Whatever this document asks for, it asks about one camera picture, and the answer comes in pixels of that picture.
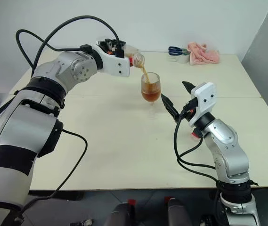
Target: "wine glass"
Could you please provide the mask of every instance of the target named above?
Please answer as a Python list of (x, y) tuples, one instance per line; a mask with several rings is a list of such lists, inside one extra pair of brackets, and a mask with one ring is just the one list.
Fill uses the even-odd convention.
[(153, 72), (144, 73), (141, 77), (141, 94), (148, 102), (156, 101), (161, 94), (160, 77)]

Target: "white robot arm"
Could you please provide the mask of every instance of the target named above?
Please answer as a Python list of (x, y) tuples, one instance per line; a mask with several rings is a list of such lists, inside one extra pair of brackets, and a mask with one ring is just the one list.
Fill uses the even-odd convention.
[(52, 152), (63, 129), (64, 97), (97, 72), (130, 75), (130, 61), (84, 45), (36, 68), (30, 82), (0, 115), (0, 226), (19, 225), (36, 157)]
[(185, 118), (190, 127), (196, 127), (203, 135), (219, 178), (217, 188), (221, 191), (221, 213), (224, 213), (226, 224), (260, 226), (251, 193), (253, 182), (249, 179), (249, 160), (238, 143), (237, 132), (210, 113), (216, 103), (215, 85), (208, 82), (195, 87), (186, 81), (183, 84), (192, 100), (183, 107), (181, 114), (166, 96), (161, 95), (162, 100), (177, 123)]

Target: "gray floor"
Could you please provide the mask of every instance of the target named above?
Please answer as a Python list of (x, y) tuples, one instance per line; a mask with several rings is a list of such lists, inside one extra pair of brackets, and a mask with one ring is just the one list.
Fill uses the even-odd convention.
[[(268, 226), (268, 189), (253, 192), (262, 226)], [(135, 199), (136, 218), (141, 226), (166, 226), (164, 197), (180, 199), (187, 207), (194, 226), (199, 225), (202, 214), (212, 212), (210, 190), (165, 189), (85, 192), (80, 201), (52, 199), (36, 203), (25, 213), (23, 226), (69, 226), (72, 222), (88, 218), (94, 226), (102, 226), (116, 205)]]

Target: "table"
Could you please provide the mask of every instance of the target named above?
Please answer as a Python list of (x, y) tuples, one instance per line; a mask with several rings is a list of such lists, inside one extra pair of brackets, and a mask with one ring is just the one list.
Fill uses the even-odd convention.
[[(49, 61), (56, 54), (46, 51), (41, 60)], [(147, 69), (160, 75), (162, 93), (178, 110), (190, 99), (182, 80), (216, 83), (218, 98), (212, 114), (235, 128), (250, 160), (251, 179), (268, 186), (268, 107), (237, 57), (221, 55), (220, 64), (190, 66), (167, 61), (165, 53), (144, 54)], [(67, 95), (58, 118), (64, 129), (86, 137), (89, 147), (61, 190), (215, 187), (212, 180), (177, 164), (172, 140), (175, 123), (160, 100), (151, 106), (141, 97), (140, 76), (136, 68), (129, 78), (96, 74)], [(13, 90), (23, 87), (28, 78), (27, 72)], [(180, 151), (197, 144), (191, 132), (183, 121)], [(62, 134), (55, 151), (37, 159), (31, 190), (56, 189), (83, 149), (82, 140)], [(205, 144), (186, 159), (213, 164)], [(216, 176), (212, 169), (191, 168)]]

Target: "pink towel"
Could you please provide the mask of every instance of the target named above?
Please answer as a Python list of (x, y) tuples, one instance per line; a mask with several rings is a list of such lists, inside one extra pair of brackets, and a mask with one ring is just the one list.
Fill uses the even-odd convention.
[(187, 50), (190, 52), (191, 65), (205, 65), (219, 63), (219, 52), (209, 50), (206, 52), (206, 44), (199, 45), (195, 42), (188, 44)]

